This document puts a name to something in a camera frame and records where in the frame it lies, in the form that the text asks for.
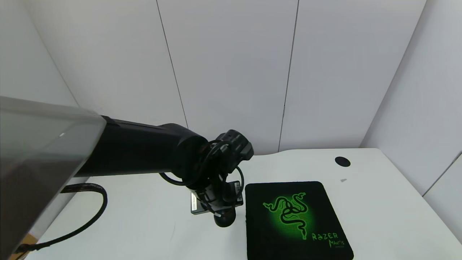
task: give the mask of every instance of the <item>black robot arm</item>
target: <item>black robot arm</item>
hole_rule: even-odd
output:
[[[93,153],[75,177],[160,173],[166,181],[186,186],[196,197],[191,213],[212,212],[218,226],[227,227],[243,205],[243,183],[227,183],[238,164],[249,160],[252,144],[229,130],[210,142],[177,124],[153,126],[103,116],[106,127]],[[182,180],[173,180],[171,172]]]

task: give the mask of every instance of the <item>razer logo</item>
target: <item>razer logo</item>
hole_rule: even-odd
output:
[[[265,208],[269,209],[269,211],[273,213],[279,209],[282,209],[280,215],[281,222],[287,225],[297,224],[297,228],[302,233],[303,240],[306,240],[306,222],[300,219],[298,214],[308,211],[306,204],[301,201],[305,195],[305,192],[301,192],[292,195],[291,200],[288,200],[285,197],[278,197],[274,204],[263,203],[263,206],[265,206]]]

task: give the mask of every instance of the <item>cable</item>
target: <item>cable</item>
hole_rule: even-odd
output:
[[[197,182],[202,177],[202,172],[204,170],[204,166],[210,160],[210,156],[212,156],[218,149],[221,149],[223,146],[232,144],[230,141],[212,140],[212,141],[208,142],[205,147],[207,147],[207,146],[209,146],[209,145],[211,145],[213,143],[218,143],[218,144],[216,144],[214,147],[212,147],[212,149],[210,149],[210,151],[207,153],[207,156],[205,157],[205,159],[202,162],[200,162],[201,168],[198,171],[198,173],[196,174],[196,177],[194,177],[194,179],[189,180],[189,181],[174,180],[174,179],[170,178],[169,176],[167,176],[165,173],[159,173],[160,176],[164,180],[166,180],[167,182],[169,182],[169,183],[171,183],[173,185],[177,185],[177,186],[188,186],[188,185],[191,185],[191,184]]]
[[[62,237],[58,237],[56,239],[53,239],[51,241],[45,242],[45,243],[40,243],[40,244],[21,244],[18,249],[16,249],[16,254],[18,253],[25,253],[27,251],[34,251],[34,250],[40,250],[42,248],[49,247],[53,244],[59,243],[61,241],[64,241],[66,239],[69,239],[80,232],[84,231],[88,227],[90,227],[93,223],[95,223],[99,217],[103,214],[104,210],[106,209],[106,206],[108,205],[108,194],[106,190],[101,187],[98,184],[94,183],[79,183],[79,184],[72,184],[72,185],[67,185],[64,187],[64,189],[61,191],[61,193],[73,193],[73,192],[98,192],[103,196],[103,205],[101,205],[101,208],[99,211],[96,213],[94,217],[92,217],[86,224],[81,226],[80,228],[72,231],[71,233],[64,235]]]

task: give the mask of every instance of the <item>black mouse pad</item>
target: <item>black mouse pad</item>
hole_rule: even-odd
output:
[[[353,259],[320,182],[248,184],[245,200],[248,260]]]

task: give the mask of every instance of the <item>table surface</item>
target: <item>table surface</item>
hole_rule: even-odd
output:
[[[337,156],[349,159],[351,166],[337,165]],[[254,156],[240,167],[245,183],[322,182],[355,260],[462,259],[459,241],[378,149],[290,150]],[[228,181],[237,179],[233,173]],[[88,182],[108,192],[102,217],[28,260],[247,258],[245,204],[236,208],[234,224],[220,228],[212,214],[191,215],[189,190],[158,174],[92,177]],[[80,227],[101,202],[97,193],[77,193],[40,241]]]

